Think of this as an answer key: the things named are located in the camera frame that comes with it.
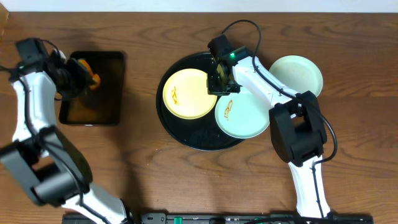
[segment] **printed logo on plate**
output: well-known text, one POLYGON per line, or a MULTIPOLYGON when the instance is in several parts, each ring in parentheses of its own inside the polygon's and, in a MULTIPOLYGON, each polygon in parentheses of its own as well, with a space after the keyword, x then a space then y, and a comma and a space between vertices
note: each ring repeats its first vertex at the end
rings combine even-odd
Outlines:
POLYGON ((176 90, 175 87, 174 87, 174 89, 172 90, 172 98, 173 98, 174 104, 178 106, 178 101, 177 101, 177 90, 176 90))
POLYGON ((224 118, 226 118, 227 121, 229 121, 228 116, 229 116, 229 112, 231 112, 232 105, 233 105, 233 102, 232 102, 232 100, 230 100, 228 105, 225 108, 225 111, 224 111, 224 118))

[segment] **white wall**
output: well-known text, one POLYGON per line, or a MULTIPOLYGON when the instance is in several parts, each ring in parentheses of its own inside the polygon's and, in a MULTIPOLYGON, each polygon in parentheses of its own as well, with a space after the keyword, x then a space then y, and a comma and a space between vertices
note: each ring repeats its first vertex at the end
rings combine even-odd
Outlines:
POLYGON ((0 0, 9 11, 398 12, 398 0, 0 0))

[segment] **orange object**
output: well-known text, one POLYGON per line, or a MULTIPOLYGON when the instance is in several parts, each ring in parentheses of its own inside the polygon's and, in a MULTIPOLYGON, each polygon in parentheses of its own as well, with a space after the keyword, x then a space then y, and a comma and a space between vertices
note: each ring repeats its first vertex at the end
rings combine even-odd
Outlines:
POLYGON ((175 104, 175 105, 178 105, 178 101, 177 101, 177 90, 175 89, 175 87, 174 87, 174 89, 172 90, 172 93, 173 93, 172 98, 173 98, 173 100, 174 100, 174 104, 175 104))
POLYGON ((233 105, 233 102, 232 102, 232 100, 230 100, 229 103, 228 103, 228 106, 225 108, 225 111, 224 111, 224 117, 226 119, 228 119, 228 115, 229 115, 229 112, 232 109, 232 105, 233 105))
POLYGON ((90 85, 89 88, 91 90, 95 90, 97 89, 100 85, 101 85, 101 78, 98 74, 94 74, 91 67, 88 65, 88 63, 86 62, 86 60, 84 59, 79 59, 78 60, 82 65, 84 65, 84 67, 87 68, 88 73, 90 74, 90 77, 93 79, 93 81, 95 82, 95 84, 90 85))

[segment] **black rectangular tray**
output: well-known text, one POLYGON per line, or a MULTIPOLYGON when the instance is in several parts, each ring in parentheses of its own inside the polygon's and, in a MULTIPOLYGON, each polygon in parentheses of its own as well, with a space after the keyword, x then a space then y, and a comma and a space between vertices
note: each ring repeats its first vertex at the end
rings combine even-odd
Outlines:
POLYGON ((78 98, 62 101, 59 120, 69 125, 119 124, 123 92, 125 60, 122 52, 77 51, 71 58, 85 59, 101 85, 93 91, 84 91, 78 98))

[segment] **black base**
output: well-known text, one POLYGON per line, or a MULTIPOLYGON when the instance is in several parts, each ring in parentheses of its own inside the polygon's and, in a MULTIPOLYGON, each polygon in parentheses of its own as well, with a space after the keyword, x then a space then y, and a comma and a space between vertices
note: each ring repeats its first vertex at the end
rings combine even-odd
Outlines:
MULTIPOLYGON (((307 223, 304 218, 291 213, 271 215, 166 215, 164 213, 148 213, 141 215, 141 222, 136 224, 245 224, 257 221, 262 224, 298 224, 307 223)), ((326 219, 313 219, 311 223, 331 224, 373 224, 373 217, 368 215, 334 215, 329 213, 326 219)), ((62 224, 95 224, 80 214, 67 214, 62 224)))

